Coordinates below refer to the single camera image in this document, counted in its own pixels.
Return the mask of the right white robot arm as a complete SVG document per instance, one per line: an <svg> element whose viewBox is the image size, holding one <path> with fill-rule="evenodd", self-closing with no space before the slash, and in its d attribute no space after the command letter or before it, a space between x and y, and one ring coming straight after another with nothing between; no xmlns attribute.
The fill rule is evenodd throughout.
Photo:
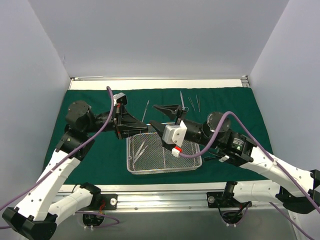
<svg viewBox="0 0 320 240"><path fill-rule="evenodd" d="M303 170L266 151L246 131L231 129L231 111L210 113L203 124L186 119L187 112L180 105L154 105L156 110L174 120L174 124L150 121L161 138L164 148L176 157L193 159L210 149L217 159L263 176L257 181L228 181L220 200L227 206L245 202L282 204L287 210L308 214L320 210L319 170Z"/></svg>

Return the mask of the steel surgical scissors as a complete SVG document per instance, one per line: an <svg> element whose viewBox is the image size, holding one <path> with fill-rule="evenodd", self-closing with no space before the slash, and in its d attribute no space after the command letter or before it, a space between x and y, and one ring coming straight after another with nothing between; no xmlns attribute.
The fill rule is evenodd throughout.
<svg viewBox="0 0 320 240"><path fill-rule="evenodd" d="M144 112L143 112L143 116L142 116L142 120L141 120L142 122L144 122L144 120L145 120L145 116L146 116L146 113L148 110L149 103L150 103L150 100L147 101L146 106L144 108Z"/></svg>

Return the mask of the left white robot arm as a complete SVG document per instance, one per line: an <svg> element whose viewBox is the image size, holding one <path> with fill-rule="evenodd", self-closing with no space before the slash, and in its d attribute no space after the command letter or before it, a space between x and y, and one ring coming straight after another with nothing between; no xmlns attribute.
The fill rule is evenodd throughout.
<svg viewBox="0 0 320 240"><path fill-rule="evenodd" d="M125 139L148 131L145 123L128 113L126 104L125 99L115 100L111 110L101 114L94 114L83 100L70 104L65 117L65 133L36 187L2 214L11 229L29 240L49 240L57 226L77 211L100 207L103 202L101 189L88 182L56 203L53 199L86 157L99 133L114 131L118 139Z"/></svg>

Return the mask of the wire mesh instrument tray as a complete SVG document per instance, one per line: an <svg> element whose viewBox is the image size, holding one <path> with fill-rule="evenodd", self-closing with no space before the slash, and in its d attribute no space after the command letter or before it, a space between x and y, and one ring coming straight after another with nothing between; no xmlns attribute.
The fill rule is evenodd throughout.
<svg viewBox="0 0 320 240"><path fill-rule="evenodd" d="M133 175L149 175L173 172L193 171L203 164L202 158L175 157L170 151L162 147L161 138L155 129L148 124L148 132L136 134L126 139L126 166ZM147 149L135 162L134 156L145 141L142 149Z"/></svg>

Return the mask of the short steel tweezers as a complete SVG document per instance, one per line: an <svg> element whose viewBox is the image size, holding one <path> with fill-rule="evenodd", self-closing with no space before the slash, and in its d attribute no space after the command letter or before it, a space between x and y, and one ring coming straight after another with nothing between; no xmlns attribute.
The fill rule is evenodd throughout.
<svg viewBox="0 0 320 240"><path fill-rule="evenodd" d="M194 111L196 111L196 109L195 109L195 105L194 105L194 103L193 103L193 101L192 101L191 97L188 97L188 100L189 100L189 103L190 103L190 105L191 105L192 109L193 109Z"/></svg>

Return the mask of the long steel tweezers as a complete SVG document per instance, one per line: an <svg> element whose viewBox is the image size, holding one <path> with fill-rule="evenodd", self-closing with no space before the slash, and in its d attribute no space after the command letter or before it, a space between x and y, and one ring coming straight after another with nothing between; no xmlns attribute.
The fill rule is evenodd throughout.
<svg viewBox="0 0 320 240"><path fill-rule="evenodd" d="M142 156L142 154L144 153L144 151L148 148L148 146L146 146L144 149L142 149L133 159L133 164Z"/></svg>

